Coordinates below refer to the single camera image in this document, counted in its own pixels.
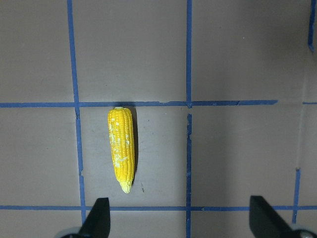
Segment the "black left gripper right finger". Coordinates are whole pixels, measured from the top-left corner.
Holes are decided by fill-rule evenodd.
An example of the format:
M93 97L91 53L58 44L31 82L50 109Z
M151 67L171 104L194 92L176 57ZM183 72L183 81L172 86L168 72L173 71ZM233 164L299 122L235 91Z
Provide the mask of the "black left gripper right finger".
M296 232L262 196L250 197L249 226L256 238L296 237Z

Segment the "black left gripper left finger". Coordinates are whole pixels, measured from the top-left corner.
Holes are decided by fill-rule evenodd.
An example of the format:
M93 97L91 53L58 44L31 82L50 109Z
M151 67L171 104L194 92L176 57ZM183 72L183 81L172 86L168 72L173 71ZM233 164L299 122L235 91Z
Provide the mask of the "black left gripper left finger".
M80 238L107 238L110 233L108 198L98 198L78 232Z

